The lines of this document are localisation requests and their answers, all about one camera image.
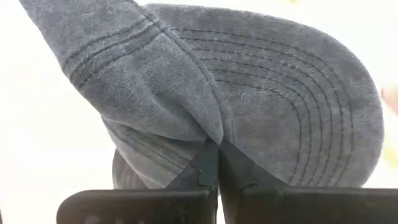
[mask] white surface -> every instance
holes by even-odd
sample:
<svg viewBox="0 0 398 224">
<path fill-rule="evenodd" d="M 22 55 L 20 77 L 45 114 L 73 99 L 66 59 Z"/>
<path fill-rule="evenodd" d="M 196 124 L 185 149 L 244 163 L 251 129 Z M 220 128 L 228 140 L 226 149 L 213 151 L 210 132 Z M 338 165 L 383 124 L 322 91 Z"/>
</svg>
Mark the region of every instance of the white surface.
<svg viewBox="0 0 398 224">
<path fill-rule="evenodd" d="M 303 22 L 347 45 L 378 86 L 398 79 L 396 1 L 157 2 L 229 7 Z M 16 0 L 0 1 L 0 31 L 0 209 L 5 224 L 54 224 L 59 203 L 69 195 L 112 187 L 114 145 Z M 381 161 L 367 186 L 398 187 L 397 180 L 397 172 Z"/>
</svg>

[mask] cap brim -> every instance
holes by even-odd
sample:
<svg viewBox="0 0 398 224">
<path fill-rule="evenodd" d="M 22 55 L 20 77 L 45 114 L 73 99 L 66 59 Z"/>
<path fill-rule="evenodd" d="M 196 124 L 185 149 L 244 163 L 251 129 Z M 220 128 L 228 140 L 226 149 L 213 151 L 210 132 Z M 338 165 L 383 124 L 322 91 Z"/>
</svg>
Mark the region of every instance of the cap brim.
<svg viewBox="0 0 398 224">
<path fill-rule="evenodd" d="M 225 133 L 254 162 L 290 185 L 365 183 L 381 151 L 382 110 L 369 73 L 345 46 L 251 12 L 146 8 L 213 74 L 229 109 Z"/>
</svg>

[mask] gray fabric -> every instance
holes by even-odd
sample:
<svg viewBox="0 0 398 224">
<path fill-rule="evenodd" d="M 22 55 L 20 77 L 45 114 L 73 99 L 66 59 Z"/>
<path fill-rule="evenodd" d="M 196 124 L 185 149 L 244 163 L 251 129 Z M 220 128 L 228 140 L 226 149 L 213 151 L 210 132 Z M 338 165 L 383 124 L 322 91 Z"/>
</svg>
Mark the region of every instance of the gray fabric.
<svg viewBox="0 0 398 224">
<path fill-rule="evenodd" d="M 20 1 L 102 115 L 127 165 L 114 165 L 116 187 L 134 188 L 135 174 L 165 187 L 206 138 L 227 138 L 290 185 L 360 186 L 376 165 L 374 84 L 318 30 L 227 9 Z"/>
</svg>

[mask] denim cap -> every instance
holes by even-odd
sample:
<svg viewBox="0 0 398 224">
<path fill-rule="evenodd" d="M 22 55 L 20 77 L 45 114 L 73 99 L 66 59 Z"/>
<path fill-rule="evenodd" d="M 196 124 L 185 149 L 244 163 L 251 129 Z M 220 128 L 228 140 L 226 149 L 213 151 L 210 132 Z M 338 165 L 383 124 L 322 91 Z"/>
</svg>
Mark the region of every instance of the denim cap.
<svg viewBox="0 0 398 224">
<path fill-rule="evenodd" d="M 20 2 L 100 113 L 116 188 L 167 186 L 207 138 L 290 185 L 359 187 L 380 156 L 374 83 L 319 30 L 199 6 Z"/>
</svg>

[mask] fabric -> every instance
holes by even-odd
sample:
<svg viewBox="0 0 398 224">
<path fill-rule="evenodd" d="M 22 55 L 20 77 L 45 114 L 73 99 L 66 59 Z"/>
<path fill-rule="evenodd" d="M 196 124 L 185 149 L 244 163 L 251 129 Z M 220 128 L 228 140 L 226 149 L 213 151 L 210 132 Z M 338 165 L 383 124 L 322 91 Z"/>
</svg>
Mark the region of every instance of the fabric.
<svg viewBox="0 0 398 224">
<path fill-rule="evenodd" d="M 114 164 L 119 188 L 135 188 L 132 175 L 167 186 L 206 138 L 228 139 L 290 185 L 358 187 L 376 165 L 373 81 L 319 30 L 199 6 L 20 2 L 101 114 L 125 164 Z"/>
</svg>

